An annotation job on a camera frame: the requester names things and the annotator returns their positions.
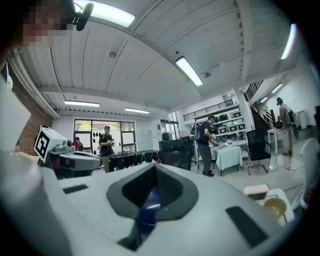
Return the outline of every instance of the brick wall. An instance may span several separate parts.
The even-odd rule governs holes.
[[[39,133],[40,126],[52,127],[53,118],[47,114],[43,108],[41,108],[34,99],[28,94],[25,88],[22,86],[14,72],[9,69],[9,74],[13,81],[14,93],[19,98],[21,103],[31,113],[31,117],[26,123],[22,134],[19,139],[20,151],[36,156],[34,151],[35,139]]]

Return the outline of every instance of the pants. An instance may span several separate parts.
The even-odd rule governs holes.
[[[292,132],[290,128],[283,131],[283,144],[284,152],[292,152]]]
[[[202,144],[198,144],[199,146],[199,150],[200,150],[200,154],[202,157],[202,162],[203,162],[203,166],[204,166],[204,174],[209,174],[210,171],[210,165],[211,165],[211,149],[209,147],[209,145],[202,145]]]
[[[110,158],[110,155],[109,156],[102,156],[101,158],[102,158],[102,164],[103,164],[103,167],[104,167],[104,171],[107,174],[109,172],[109,158]]]

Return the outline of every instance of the table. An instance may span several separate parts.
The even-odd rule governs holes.
[[[222,176],[222,171],[225,168],[231,166],[237,166],[240,164],[242,166],[242,151],[239,146],[227,146],[223,149],[217,147],[212,147],[213,156],[216,158],[216,165]]]
[[[284,134],[284,129],[268,130],[268,142],[270,144],[270,134],[274,134],[274,153],[278,154],[278,134]]]
[[[268,194],[265,197],[265,200],[261,200],[258,203],[261,206],[263,206],[265,201],[270,198],[280,198],[286,204],[286,211],[285,211],[284,215],[278,219],[278,222],[281,226],[285,226],[288,222],[291,222],[295,219],[295,214],[294,214],[294,211],[291,207],[291,204],[289,203],[289,200],[282,189],[276,188],[276,189],[269,190]]]

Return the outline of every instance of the ceiling lamp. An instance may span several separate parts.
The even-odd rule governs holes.
[[[268,97],[265,97],[263,100],[260,101],[260,103],[264,103],[267,99]]]
[[[295,42],[296,32],[297,32],[296,24],[291,24],[289,38],[288,38],[288,41],[286,42],[284,52],[281,56],[281,60],[284,60],[289,56],[289,53]]]
[[[202,86],[204,84],[185,57],[178,58],[175,63],[195,83],[196,86]]]
[[[74,101],[74,100],[65,100],[66,105],[77,105],[77,106],[87,106],[87,107],[99,107],[99,103],[84,102],[84,101]]]
[[[134,109],[134,108],[126,108],[125,111],[131,111],[131,112],[138,112],[138,113],[143,113],[143,114],[149,114],[149,111],[145,110],[139,110],[139,109]]]
[[[82,7],[84,7],[87,3],[93,3],[94,6],[91,14],[92,17],[110,21],[110,22],[119,24],[120,26],[123,26],[125,28],[128,28],[136,18],[136,16],[124,10],[118,9],[116,7],[113,7],[105,3],[87,1],[87,0],[74,0],[73,2]],[[76,4],[74,6],[75,6],[75,11],[77,12],[77,11],[80,11],[81,8]]]
[[[278,89],[282,86],[282,83],[280,83],[273,91],[272,93],[274,94],[276,91],[278,91]]]

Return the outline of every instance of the white wooden ceiling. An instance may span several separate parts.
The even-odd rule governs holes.
[[[81,32],[22,50],[23,63],[49,104],[65,112],[149,118],[214,95],[218,88],[277,73],[290,22],[267,0],[98,0],[136,16],[129,28],[90,18]],[[175,65],[184,56],[203,81]],[[66,106],[64,100],[100,103]]]

